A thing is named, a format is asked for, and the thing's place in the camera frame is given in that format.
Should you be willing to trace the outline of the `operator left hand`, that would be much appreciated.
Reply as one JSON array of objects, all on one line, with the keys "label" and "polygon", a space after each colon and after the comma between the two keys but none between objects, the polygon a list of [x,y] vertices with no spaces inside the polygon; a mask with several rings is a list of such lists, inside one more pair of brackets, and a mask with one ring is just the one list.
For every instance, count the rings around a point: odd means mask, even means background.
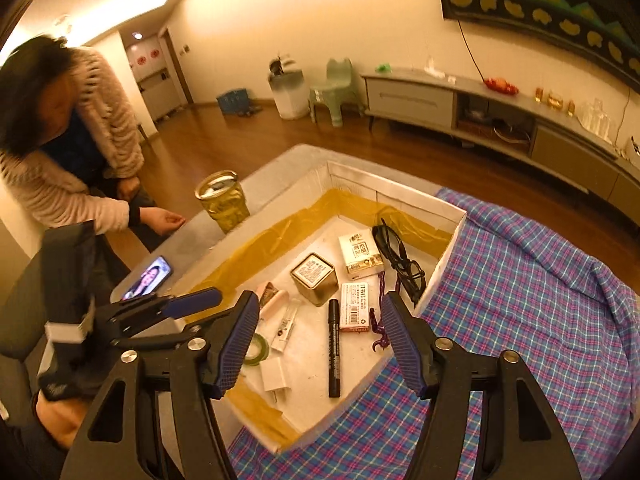
[{"label": "operator left hand", "polygon": [[85,398],[50,401],[40,392],[37,396],[35,411],[47,433],[61,448],[69,450],[90,405],[91,400]]}]

